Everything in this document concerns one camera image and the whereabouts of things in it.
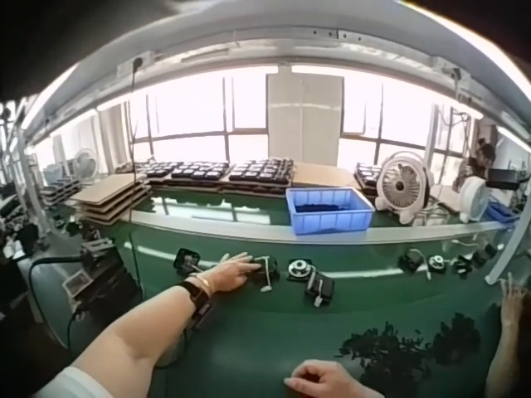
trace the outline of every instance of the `white sleeve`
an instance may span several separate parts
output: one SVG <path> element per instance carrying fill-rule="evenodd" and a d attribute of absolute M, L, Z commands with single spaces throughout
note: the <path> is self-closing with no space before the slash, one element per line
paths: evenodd
<path fill-rule="evenodd" d="M 36 398 L 112 398 L 96 380 L 69 366 L 35 394 Z"/>

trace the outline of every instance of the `bracelet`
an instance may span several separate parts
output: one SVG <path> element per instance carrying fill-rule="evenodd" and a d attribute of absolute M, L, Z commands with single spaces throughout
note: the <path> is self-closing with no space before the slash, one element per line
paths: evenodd
<path fill-rule="evenodd" d="M 212 296 L 212 287 L 205 278 L 203 278 L 200 274 L 190 274 L 190 276 L 199 280 L 199 282 L 201 282 L 207 288 L 208 296 Z"/>

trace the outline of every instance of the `blue bin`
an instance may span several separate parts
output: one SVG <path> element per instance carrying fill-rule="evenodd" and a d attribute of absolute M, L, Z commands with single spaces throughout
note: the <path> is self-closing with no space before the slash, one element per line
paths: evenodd
<path fill-rule="evenodd" d="M 487 206 L 487 216 L 491 219 L 503 223 L 513 222 L 520 218 L 520 214 L 514 213 L 507 206 L 498 201 L 491 201 Z"/>
<path fill-rule="evenodd" d="M 373 218 L 374 207 L 352 188 L 289 188 L 285 197 L 296 235 L 365 231 Z M 335 205 L 345 210 L 297 212 L 296 207 L 303 205 Z"/>

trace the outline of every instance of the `hand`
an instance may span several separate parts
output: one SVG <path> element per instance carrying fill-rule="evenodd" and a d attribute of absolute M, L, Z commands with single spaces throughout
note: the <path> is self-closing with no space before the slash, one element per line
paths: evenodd
<path fill-rule="evenodd" d="M 230 292 L 237 289 L 247 281 L 247 274 L 260 268 L 259 264 L 252 264 L 252 255 L 240 253 L 229 258 L 229 254 L 222 257 L 219 264 L 199 275 L 208 284 L 211 293 Z"/>
<path fill-rule="evenodd" d="M 313 398 L 382 398 L 381 394 L 354 380 L 337 362 L 304 361 L 284 383 Z"/>
<path fill-rule="evenodd" d="M 513 281 L 513 275 L 510 272 L 507 275 L 507 280 L 500 280 L 500 284 L 502 291 L 502 327 L 506 328 L 513 325 L 518 326 L 527 289 L 515 284 Z"/>

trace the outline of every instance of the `white fan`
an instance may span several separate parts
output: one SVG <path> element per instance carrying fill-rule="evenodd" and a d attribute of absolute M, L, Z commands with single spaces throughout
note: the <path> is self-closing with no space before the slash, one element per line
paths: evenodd
<path fill-rule="evenodd" d="M 98 158 L 95 153 L 88 149 L 81 149 L 74 156 L 74 174 L 81 182 L 93 179 L 98 172 Z"/>
<path fill-rule="evenodd" d="M 490 189 L 485 180 L 476 176 L 465 179 L 459 191 L 459 218 L 461 222 L 479 221 L 489 205 Z"/>
<path fill-rule="evenodd" d="M 376 208 L 395 211 L 401 224 L 409 224 L 427 206 L 431 186 L 433 176 L 420 156 L 394 153 L 383 163 L 376 182 Z"/>

